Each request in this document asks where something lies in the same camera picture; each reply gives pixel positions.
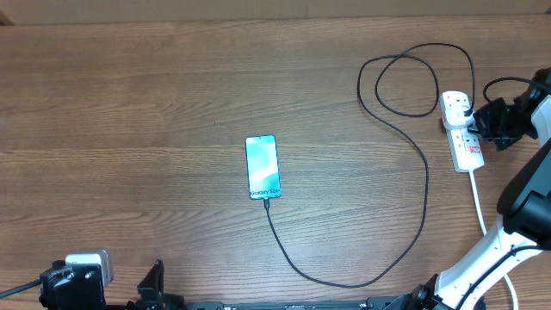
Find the blue Samsung Galaxy smartphone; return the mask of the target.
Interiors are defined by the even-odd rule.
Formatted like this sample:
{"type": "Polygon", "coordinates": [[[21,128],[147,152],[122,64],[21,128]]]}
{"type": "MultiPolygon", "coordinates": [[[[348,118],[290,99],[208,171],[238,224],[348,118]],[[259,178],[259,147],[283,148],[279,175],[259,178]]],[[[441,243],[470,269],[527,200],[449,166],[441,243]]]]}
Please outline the blue Samsung Galaxy smartphone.
{"type": "Polygon", "coordinates": [[[251,136],[245,139],[249,197],[267,200],[282,195],[276,137],[251,136]]]}

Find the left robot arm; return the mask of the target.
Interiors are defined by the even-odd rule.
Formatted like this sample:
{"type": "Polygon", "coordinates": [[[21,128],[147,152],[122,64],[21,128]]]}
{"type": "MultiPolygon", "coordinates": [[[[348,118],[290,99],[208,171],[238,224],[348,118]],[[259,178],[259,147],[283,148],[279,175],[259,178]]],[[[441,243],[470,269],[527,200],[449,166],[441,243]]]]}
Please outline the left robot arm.
{"type": "Polygon", "coordinates": [[[106,302],[99,263],[54,262],[40,275],[40,304],[57,310],[185,310],[184,298],[164,292],[164,264],[157,260],[137,286],[139,298],[125,304],[106,302]]]}

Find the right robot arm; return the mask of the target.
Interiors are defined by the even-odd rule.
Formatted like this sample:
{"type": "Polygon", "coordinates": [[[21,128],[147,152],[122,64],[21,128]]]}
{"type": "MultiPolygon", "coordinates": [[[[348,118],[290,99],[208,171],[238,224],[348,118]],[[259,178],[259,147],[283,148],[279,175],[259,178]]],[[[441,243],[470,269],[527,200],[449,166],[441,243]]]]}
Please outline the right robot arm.
{"type": "Polygon", "coordinates": [[[511,179],[497,202],[498,217],[483,238],[453,267],[433,276],[412,293],[408,309],[473,309],[484,293],[521,262],[550,248],[550,70],[528,80],[528,89],[511,104],[489,100],[470,117],[459,116],[467,103],[461,92],[441,98],[450,151],[472,174],[479,168],[480,142],[503,151],[523,136],[539,150],[511,179]]]}

